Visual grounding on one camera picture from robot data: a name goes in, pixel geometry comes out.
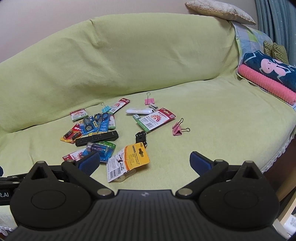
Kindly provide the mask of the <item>black small clip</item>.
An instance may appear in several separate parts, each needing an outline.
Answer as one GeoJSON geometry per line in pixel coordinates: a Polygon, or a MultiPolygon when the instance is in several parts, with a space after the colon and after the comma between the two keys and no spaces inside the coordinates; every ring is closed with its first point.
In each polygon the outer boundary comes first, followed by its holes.
{"type": "Polygon", "coordinates": [[[136,143],[143,143],[144,147],[147,147],[147,133],[145,131],[141,131],[136,133],[135,135],[136,143]]]}

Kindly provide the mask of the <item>blue binder clip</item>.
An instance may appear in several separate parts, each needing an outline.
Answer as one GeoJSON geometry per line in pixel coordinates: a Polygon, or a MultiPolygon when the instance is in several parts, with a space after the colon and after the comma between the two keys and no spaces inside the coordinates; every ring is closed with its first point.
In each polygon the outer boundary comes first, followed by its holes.
{"type": "Polygon", "coordinates": [[[104,102],[101,103],[101,106],[102,106],[102,109],[101,109],[102,113],[107,113],[111,110],[110,106],[105,105],[104,102]]]}

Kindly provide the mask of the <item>green red card right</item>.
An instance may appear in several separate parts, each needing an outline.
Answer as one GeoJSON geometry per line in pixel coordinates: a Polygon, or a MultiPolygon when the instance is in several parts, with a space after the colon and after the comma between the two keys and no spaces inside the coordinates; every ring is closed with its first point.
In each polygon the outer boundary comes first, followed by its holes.
{"type": "Polygon", "coordinates": [[[140,117],[138,114],[134,114],[132,117],[143,131],[149,133],[156,128],[174,120],[176,115],[166,108],[160,108],[143,117],[140,117]]]}

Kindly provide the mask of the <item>blue handled scissors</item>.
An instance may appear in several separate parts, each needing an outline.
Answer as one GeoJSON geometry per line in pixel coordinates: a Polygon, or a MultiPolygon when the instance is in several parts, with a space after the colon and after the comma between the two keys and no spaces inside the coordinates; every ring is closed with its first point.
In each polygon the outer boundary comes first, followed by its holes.
{"type": "Polygon", "coordinates": [[[94,115],[94,120],[97,122],[98,125],[98,133],[108,132],[109,118],[109,113],[97,113],[94,115]]]}

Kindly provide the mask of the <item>green sofa cover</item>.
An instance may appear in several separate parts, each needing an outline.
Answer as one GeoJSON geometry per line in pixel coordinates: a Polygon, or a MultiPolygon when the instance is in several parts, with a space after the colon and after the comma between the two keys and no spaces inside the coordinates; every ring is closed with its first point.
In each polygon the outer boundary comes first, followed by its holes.
{"type": "Polygon", "coordinates": [[[294,134],[295,111],[240,79],[238,58],[233,26],[209,16],[107,15],[56,32],[1,63],[4,175],[74,152],[60,140],[70,112],[96,114],[124,97],[141,108],[147,93],[190,132],[174,137],[171,121],[148,133],[150,162],[121,183],[100,166],[92,177],[103,185],[177,191],[197,178],[192,151],[265,170],[294,134]]]}

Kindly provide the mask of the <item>green red card left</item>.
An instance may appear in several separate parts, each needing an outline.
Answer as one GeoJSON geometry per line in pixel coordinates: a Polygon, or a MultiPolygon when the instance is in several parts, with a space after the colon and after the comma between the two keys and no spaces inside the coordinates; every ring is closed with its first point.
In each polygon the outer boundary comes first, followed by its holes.
{"type": "Polygon", "coordinates": [[[73,122],[82,120],[88,116],[89,115],[84,108],[70,112],[70,117],[73,122]]]}

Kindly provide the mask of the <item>orange white hook package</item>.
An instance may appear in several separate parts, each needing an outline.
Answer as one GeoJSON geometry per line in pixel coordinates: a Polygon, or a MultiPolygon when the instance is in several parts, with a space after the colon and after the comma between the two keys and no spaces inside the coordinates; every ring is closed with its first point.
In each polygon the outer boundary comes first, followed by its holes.
{"type": "Polygon", "coordinates": [[[128,145],[112,156],[106,165],[107,182],[122,182],[135,173],[135,169],[150,162],[143,142],[128,145]]]}

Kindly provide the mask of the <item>red yellow battery pack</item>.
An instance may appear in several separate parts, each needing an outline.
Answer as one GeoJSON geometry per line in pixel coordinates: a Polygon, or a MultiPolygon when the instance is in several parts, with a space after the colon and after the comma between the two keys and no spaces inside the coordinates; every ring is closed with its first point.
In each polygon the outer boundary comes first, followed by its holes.
{"type": "Polygon", "coordinates": [[[80,125],[77,123],[72,127],[63,137],[60,138],[62,142],[74,144],[75,140],[82,136],[80,125]]]}

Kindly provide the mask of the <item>blue yellow scissors card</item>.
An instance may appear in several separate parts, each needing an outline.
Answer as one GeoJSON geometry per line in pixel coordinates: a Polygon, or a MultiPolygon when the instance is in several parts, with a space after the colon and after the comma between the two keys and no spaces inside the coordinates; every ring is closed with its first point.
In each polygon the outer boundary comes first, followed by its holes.
{"type": "Polygon", "coordinates": [[[89,135],[94,135],[97,133],[107,133],[108,131],[113,131],[115,129],[116,124],[114,115],[105,113],[102,115],[99,129],[91,132],[89,135]]]}

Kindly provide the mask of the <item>blue battery pack rear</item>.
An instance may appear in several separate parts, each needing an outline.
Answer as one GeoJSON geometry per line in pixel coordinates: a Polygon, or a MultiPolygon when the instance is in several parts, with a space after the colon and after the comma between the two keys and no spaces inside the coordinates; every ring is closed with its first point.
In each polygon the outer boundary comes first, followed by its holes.
{"type": "Polygon", "coordinates": [[[98,130],[98,125],[93,116],[85,117],[79,122],[80,130],[83,136],[94,133],[98,130]]]}

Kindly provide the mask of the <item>white stick device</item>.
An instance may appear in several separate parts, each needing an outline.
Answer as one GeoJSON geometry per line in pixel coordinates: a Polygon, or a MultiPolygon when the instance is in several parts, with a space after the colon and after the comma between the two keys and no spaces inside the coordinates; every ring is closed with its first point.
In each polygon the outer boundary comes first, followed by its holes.
{"type": "Polygon", "coordinates": [[[145,109],[127,109],[126,114],[138,114],[138,115],[148,115],[153,113],[154,110],[152,108],[145,108],[145,109]]]}

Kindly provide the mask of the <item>blue starry curtain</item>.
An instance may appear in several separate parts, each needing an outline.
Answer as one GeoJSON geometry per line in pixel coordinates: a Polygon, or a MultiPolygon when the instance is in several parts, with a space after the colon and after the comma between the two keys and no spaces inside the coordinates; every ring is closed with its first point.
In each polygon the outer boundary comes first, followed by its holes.
{"type": "Polygon", "coordinates": [[[289,64],[295,65],[295,1],[255,1],[259,30],[286,48],[289,64]]]}

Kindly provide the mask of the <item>pink binder clip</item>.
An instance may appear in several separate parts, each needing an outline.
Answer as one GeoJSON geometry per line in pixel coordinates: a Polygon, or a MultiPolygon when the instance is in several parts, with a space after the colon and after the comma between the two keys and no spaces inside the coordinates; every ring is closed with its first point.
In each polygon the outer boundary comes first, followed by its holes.
{"type": "Polygon", "coordinates": [[[150,92],[147,92],[147,97],[144,100],[144,104],[145,105],[155,104],[154,98],[151,98],[150,95],[151,95],[151,93],[150,92]]]}
{"type": "Polygon", "coordinates": [[[184,132],[190,132],[190,128],[181,128],[181,124],[184,122],[184,119],[181,118],[177,123],[172,126],[173,136],[181,136],[184,132]]]}

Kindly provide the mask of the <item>beige cushion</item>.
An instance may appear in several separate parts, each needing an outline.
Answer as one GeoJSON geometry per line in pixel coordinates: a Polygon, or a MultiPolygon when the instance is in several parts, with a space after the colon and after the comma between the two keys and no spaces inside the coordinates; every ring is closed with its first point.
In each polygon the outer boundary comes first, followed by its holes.
{"type": "Polygon", "coordinates": [[[215,16],[245,25],[256,25],[256,21],[248,13],[232,4],[220,1],[189,1],[185,6],[199,15],[215,16]]]}

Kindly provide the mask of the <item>red white card front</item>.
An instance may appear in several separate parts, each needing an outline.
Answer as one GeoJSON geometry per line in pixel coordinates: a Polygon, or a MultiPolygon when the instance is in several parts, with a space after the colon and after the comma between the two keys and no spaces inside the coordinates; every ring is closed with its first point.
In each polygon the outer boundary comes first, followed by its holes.
{"type": "Polygon", "coordinates": [[[79,161],[80,159],[83,158],[84,151],[85,151],[85,148],[84,149],[81,149],[81,150],[77,150],[75,152],[72,152],[70,154],[67,154],[66,156],[63,156],[62,159],[64,161],[68,161],[68,160],[79,161]]]}

